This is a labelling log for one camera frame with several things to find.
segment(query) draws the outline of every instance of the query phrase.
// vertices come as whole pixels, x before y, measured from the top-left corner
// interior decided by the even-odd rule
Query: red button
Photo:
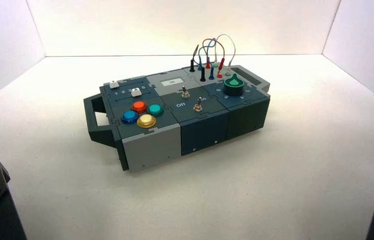
[[[139,114],[144,113],[147,110],[147,105],[143,101],[136,101],[131,106],[132,111],[136,111]]]

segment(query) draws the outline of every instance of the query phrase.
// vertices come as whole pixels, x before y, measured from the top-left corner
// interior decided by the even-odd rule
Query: yellow button
[[[150,128],[156,124],[156,118],[150,114],[144,114],[137,120],[137,125],[142,128]]]

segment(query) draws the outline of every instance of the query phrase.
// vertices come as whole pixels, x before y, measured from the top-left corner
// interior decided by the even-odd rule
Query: carrying handle
[[[84,99],[84,107],[91,140],[115,148],[111,126],[98,126],[97,118],[95,117],[95,112],[106,113],[101,94]]]

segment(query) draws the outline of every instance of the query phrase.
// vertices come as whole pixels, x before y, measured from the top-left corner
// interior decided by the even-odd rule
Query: round arcade button
[[[137,119],[138,113],[131,110],[126,111],[121,117],[121,120],[124,124],[133,124],[137,121]]]
[[[150,114],[144,114],[137,120],[137,125],[141,128],[150,128],[156,124],[156,118]]]
[[[231,78],[224,80],[224,93],[230,96],[240,96],[243,94],[244,81],[233,74]]]
[[[163,108],[158,104],[152,104],[148,107],[148,113],[158,117],[163,114]]]
[[[142,114],[147,110],[147,105],[143,101],[136,101],[132,104],[131,110]]]

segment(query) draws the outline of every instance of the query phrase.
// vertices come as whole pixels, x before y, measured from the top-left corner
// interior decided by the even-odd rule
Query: small display screen
[[[162,81],[162,85],[163,86],[170,86],[170,85],[173,85],[173,84],[180,84],[180,83],[183,83],[184,81],[182,81],[182,79],[180,77],[178,78],[174,78],[174,79],[169,79],[169,80],[165,80],[165,81]]]

